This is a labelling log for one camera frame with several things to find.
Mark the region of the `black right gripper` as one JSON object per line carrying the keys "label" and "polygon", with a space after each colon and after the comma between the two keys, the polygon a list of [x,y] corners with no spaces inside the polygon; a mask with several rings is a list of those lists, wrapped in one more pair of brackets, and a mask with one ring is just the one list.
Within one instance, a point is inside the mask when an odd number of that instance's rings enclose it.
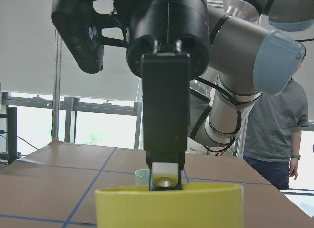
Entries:
{"label": "black right gripper", "polygon": [[187,53],[191,78],[209,65],[207,0],[139,0],[131,14],[126,61],[141,76],[143,54]]}

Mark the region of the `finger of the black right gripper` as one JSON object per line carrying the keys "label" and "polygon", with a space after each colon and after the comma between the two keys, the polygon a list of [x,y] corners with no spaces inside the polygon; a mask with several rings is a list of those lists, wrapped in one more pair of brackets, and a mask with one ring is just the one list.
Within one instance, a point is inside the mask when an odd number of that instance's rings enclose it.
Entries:
{"label": "finger of the black right gripper", "polygon": [[189,125],[190,57],[144,54],[143,137],[149,190],[180,190]]}

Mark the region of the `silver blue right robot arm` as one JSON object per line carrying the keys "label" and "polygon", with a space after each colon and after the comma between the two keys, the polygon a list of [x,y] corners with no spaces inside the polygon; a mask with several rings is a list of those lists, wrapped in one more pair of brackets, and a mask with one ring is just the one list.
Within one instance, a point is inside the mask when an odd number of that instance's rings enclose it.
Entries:
{"label": "silver blue right robot arm", "polygon": [[126,59],[142,79],[149,190],[181,189],[187,140],[226,149],[263,93],[278,94],[304,46],[254,24],[259,0],[139,0]]}

